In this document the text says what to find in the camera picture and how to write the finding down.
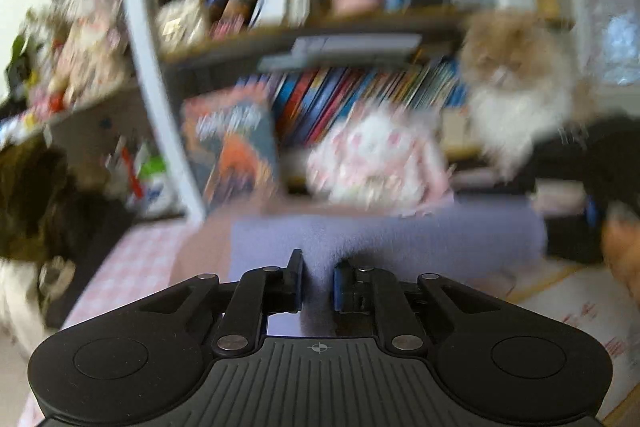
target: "gray gripper base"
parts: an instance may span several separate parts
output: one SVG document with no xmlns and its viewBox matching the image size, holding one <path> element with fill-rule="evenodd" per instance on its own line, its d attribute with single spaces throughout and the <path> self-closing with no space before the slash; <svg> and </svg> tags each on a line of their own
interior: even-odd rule
<svg viewBox="0 0 640 427">
<path fill-rule="evenodd" d="M 373 339 L 268 337 L 214 364 L 184 403 L 144 427 L 504 427 L 460 407 L 419 360 Z M 596 427 L 583 418 L 566 427 Z M 49 419 L 43 427 L 66 426 Z"/>
</svg>

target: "checkered tablecloth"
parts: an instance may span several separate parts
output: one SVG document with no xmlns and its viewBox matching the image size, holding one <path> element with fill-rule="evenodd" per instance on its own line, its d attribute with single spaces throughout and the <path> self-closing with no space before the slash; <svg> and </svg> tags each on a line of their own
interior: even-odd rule
<svg viewBox="0 0 640 427">
<path fill-rule="evenodd" d="M 166 288 L 175 257 L 195 230 L 193 224 L 182 220 L 133 227 L 100 266 L 63 328 Z M 43 419 L 33 394 L 30 394 L 18 427 L 33 427 Z"/>
</svg>

